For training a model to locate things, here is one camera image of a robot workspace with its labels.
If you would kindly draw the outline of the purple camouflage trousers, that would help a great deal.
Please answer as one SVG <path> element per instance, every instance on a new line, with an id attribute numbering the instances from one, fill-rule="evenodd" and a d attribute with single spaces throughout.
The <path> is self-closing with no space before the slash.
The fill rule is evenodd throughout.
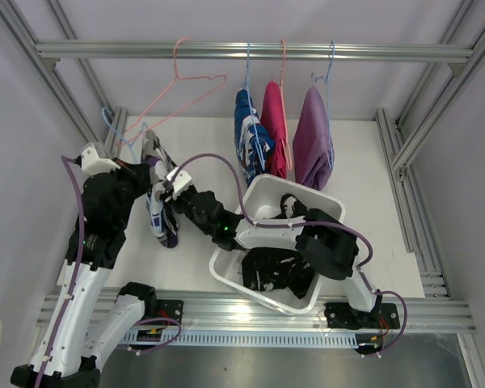
<path id="1" fill-rule="evenodd" d="M 179 243 L 179 222 L 162 195 L 166 177 L 177 165 L 152 130 L 145 134 L 141 160 L 150 166 L 151 189 L 147 194 L 146 208 L 150 215 L 151 231 L 163 247 L 173 249 Z"/>

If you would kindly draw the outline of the black white patterned trousers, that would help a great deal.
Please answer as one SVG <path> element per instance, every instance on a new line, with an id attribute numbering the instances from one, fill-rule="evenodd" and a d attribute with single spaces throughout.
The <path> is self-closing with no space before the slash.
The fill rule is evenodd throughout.
<path id="1" fill-rule="evenodd" d="M 314 279 L 315 270 L 298 252 L 278 248 L 255 248 L 242 259 L 243 285 L 256 292 L 289 289 L 302 299 Z"/>

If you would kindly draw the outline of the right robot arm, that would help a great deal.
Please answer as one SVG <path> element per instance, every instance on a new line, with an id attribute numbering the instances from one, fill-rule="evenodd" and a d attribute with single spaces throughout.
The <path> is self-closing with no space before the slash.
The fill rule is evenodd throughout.
<path id="1" fill-rule="evenodd" d="M 282 249 L 296 251 L 320 276 L 345 283 L 352 319 L 362 327 L 381 317 L 381 293 L 373 290 L 361 268 L 373 257 L 369 240 L 320 209 L 305 216 L 252 219 L 243 199 L 240 212 L 224 208 L 211 191 L 194 186 L 162 194 L 177 213 L 185 215 L 224 251 Z"/>

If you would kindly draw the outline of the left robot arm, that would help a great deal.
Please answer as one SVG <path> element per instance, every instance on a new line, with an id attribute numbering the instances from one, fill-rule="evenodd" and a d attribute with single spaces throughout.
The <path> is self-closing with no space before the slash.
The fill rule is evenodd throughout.
<path id="1" fill-rule="evenodd" d="M 78 218 L 68 241 L 63 285 L 48 330 L 31 360 L 14 368 L 17 387 L 97 387 L 108 358 L 136 323 L 158 314 L 154 288 L 127 284 L 95 329 L 89 328 L 97 299 L 125 243 L 134 202 L 150 189 L 150 167 L 116 158 L 112 169 L 79 184 L 69 174 Z"/>

